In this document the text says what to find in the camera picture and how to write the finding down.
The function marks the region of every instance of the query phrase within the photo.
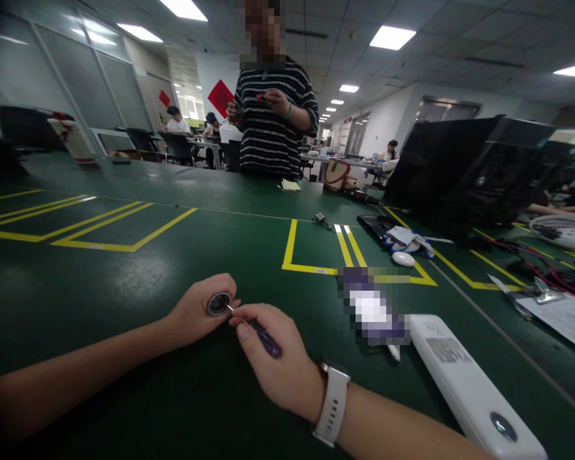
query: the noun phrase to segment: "green table surface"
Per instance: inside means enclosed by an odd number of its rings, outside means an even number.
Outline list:
[[[388,208],[354,203],[317,183],[282,192],[277,180],[173,165],[103,159],[82,167],[58,154],[30,156],[24,165],[29,176],[0,182],[0,196],[14,195],[0,199],[0,215],[79,195],[95,198],[38,208],[50,211],[31,210],[35,215],[18,220],[12,219],[27,213],[0,218],[10,220],[0,225],[0,374],[159,319],[193,282],[228,272],[244,302],[271,303],[296,321],[312,358],[331,358],[354,382],[460,431],[413,346],[402,347],[397,364],[385,348],[358,345],[342,313],[336,277],[284,267],[294,228],[292,265],[314,272],[346,265],[337,235],[311,222],[322,212],[343,235],[351,230],[367,266],[394,269],[357,221],[363,214],[389,215]],[[34,189],[41,191],[21,194]],[[116,218],[139,205],[93,220],[133,201],[153,204],[126,217]],[[135,245],[192,207],[196,211],[137,250],[109,250]],[[397,216],[435,236],[408,216]],[[92,226],[97,228],[71,240],[93,242],[92,247],[52,244]],[[502,234],[575,262],[522,229]],[[346,246],[358,266],[349,239]],[[575,346],[522,319],[499,291],[473,288],[464,279],[489,284],[491,273],[515,284],[505,273],[455,245],[433,246],[441,256],[432,262],[416,256],[431,282],[383,286],[394,312],[439,315],[550,458],[575,459]],[[515,260],[497,250],[479,253],[500,268]],[[421,279],[414,269],[411,275]],[[347,457],[339,448],[328,450],[306,422],[266,398],[227,324],[140,366],[21,449],[69,459],[239,452],[249,458]]]

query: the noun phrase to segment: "white power bank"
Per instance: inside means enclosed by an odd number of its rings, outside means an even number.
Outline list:
[[[435,315],[410,315],[411,339],[464,434],[500,459],[547,459],[535,435]]]

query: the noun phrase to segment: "striped shirt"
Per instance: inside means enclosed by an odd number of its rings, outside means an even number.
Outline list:
[[[278,89],[294,107],[305,109],[311,117],[310,132],[299,131],[288,119],[273,111],[258,94]],[[298,163],[302,136],[317,136],[318,103],[307,72],[290,57],[285,65],[267,69],[242,70],[236,84],[234,104],[243,109],[241,170],[276,174],[287,179],[300,177]]]

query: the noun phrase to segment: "handbag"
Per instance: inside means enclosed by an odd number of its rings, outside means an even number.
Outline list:
[[[333,192],[342,192],[352,188],[357,188],[358,182],[355,177],[351,177],[351,164],[332,158],[328,162],[326,173],[324,174],[324,187]]]

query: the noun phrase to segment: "computer mouse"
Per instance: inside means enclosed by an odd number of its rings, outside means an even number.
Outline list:
[[[402,266],[413,266],[415,265],[415,259],[413,258],[413,256],[411,254],[407,254],[406,252],[394,252],[392,254],[392,259],[394,259],[394,262],[396,262],[398,265],[402,265]]]

